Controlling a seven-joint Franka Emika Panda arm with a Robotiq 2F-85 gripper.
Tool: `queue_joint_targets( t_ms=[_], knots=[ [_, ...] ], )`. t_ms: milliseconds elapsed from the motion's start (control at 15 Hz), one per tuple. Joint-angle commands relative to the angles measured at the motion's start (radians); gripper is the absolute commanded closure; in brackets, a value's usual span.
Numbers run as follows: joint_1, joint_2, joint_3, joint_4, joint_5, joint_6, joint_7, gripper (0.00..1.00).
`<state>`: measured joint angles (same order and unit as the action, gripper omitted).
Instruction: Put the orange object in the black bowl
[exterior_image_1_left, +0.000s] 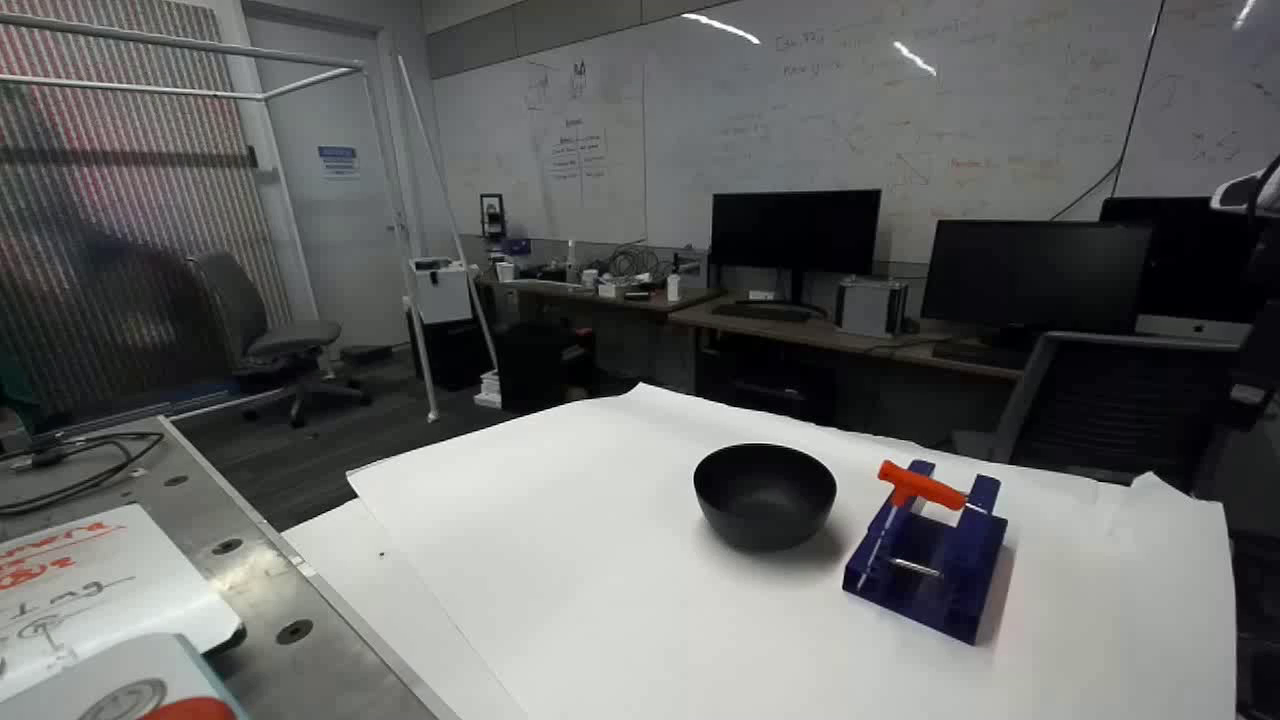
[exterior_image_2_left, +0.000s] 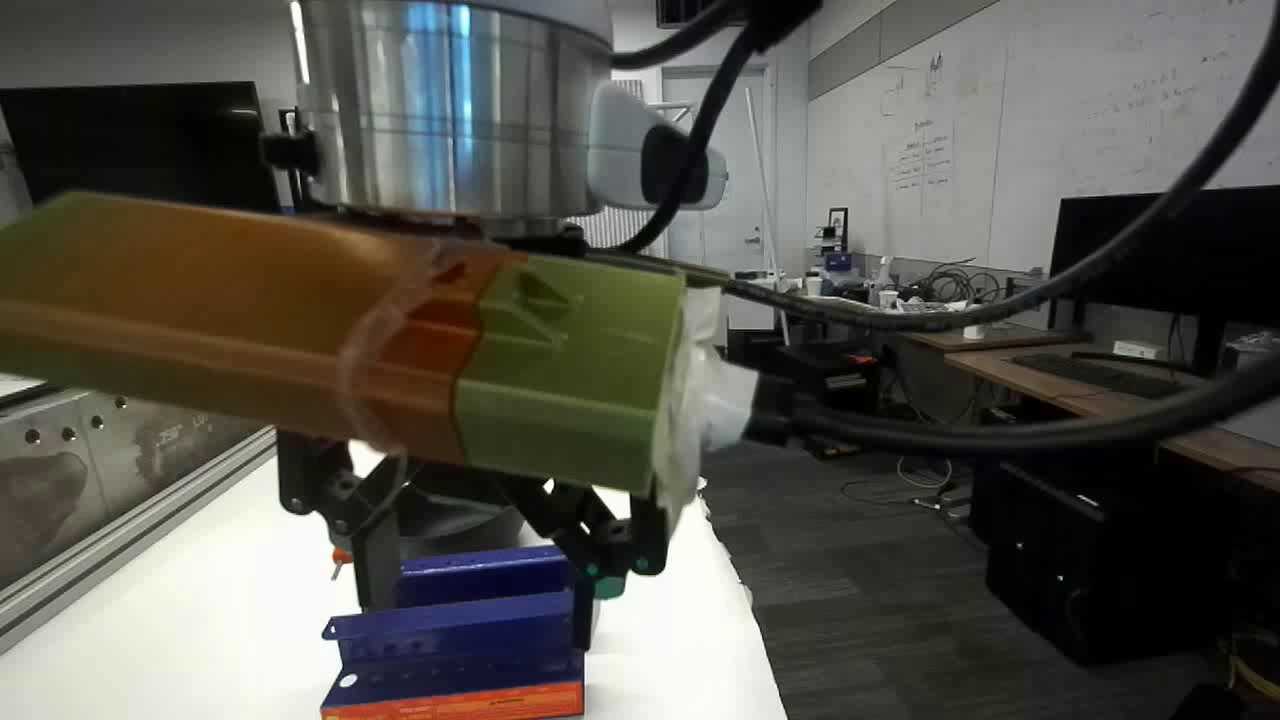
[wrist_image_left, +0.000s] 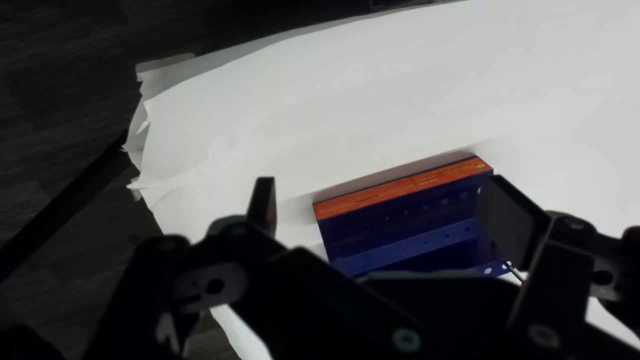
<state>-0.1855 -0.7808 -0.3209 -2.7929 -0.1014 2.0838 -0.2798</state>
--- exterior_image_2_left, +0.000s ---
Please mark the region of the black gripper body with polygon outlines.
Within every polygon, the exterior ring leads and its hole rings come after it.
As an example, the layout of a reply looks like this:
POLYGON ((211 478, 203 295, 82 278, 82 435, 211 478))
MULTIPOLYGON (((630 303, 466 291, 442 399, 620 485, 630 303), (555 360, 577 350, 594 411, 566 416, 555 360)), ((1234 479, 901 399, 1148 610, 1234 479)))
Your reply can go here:
POLYGON ((466 519, 523 519, 550 542, 577 580, 613 599, 626 576, 658 576, 670 519, 651 497, 616 515, 594 489, 529 479, 482 468, 383 457, 373 474, 353 465, 347 441, 277 432, 277 485, 290 515, 318 515, 356 566, 360 599, 393 599, 399 566, 436 555, 452 535, 446 513, 466 519))

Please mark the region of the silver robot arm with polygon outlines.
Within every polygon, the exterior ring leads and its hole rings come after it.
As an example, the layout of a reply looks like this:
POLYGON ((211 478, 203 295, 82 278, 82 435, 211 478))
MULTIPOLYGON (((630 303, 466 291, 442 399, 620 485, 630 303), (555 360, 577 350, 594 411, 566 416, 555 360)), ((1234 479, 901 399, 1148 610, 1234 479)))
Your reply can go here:
POLYGON ((716 202, 719 158, 606 77, 606 18, 589 0, 290 0, 290 33, 318 202, 461 232, 425 244, 356 329, 347 416, 393 449, 387 505, 341 523, 360 583, 383 583, 376 534, 425 497, 520 513, 589 597, 657 576, 695 494, 695 295, 674 271, 599 261, 566 225, 651 210, 674 171, 716 202), (416 325, 461 357, 452 460, 360 396, 416 325))

